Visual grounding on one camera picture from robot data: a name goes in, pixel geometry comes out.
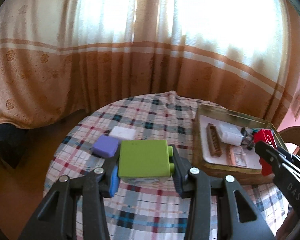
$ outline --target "purple block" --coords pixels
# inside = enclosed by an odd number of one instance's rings
[[[102,158],[113,157],[117,151],[119,140],[102,134],[92,146],[92,153]]]

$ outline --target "floor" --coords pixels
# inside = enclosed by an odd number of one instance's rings
[[[0,228],[16,240],[42,200],[43,185],[55,150],[67,133],[84,117],[78,111],[43,128],[29,131],[29,148],[18,167],[0,165]]]

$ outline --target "wooden comb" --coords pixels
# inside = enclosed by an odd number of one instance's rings
[[[217,133],[217,128],[212,123],[208,123],[207,126],[207,141],[209,144],[210,155],[220,157],[222,154],[220,139]]]

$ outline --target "metal tray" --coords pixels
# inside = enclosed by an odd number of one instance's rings
[[[209,163],[203,158],[201,135],[200,135],[200,115],[204,115],[219,121],[228,122],[238,126],[246,126],[249,128],[264,128],[274,131],[274,139],[280,147],[287,150],[284,141],[279,135],[276,128],[268,121],[263,119],[231,111],[218,106],[199,105],[195,122],[193,124],[193,158],[192,165],[203,170],[210,176],[224,177],[225,175],[233,175],[242,184],[264,184],[271,183],[273,175],[266,177],[261,175],[261,170],[255,170],[244,167],[234,167],[223,164]]]
[[[246,126],[248,128],[271,129],[274,131],[274,139],[277,145],[287,150],[287,147],[285,146],[284,141],[282,140],[276,128],[273,126],[272,123],[266,120],[248,114],[243,114],[236,111],[228,110],[225,108],[220,108],[217,106],[208,106],[208,105],[199,105],[197,114],[205,115],[207,117],[217,119],[219,121],[228,122],[242,127]]]

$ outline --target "metal screw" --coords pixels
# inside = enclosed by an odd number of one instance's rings
[[[234,182],[234,176],[227,175],[226,176],[226,181],[228,181],[228,182]]]
[[[200,170],[198,168],[191,168],[190,173],[192,174],[199,174]]]
[[[103,168],[95,168],[94,173],[95,174],[102,174],[104,172]]]
[[[62,175],[60,178],[59,178],[59,181],[60,182],[66,182],[66,181],[68,181],[68,176],[67,175]]]

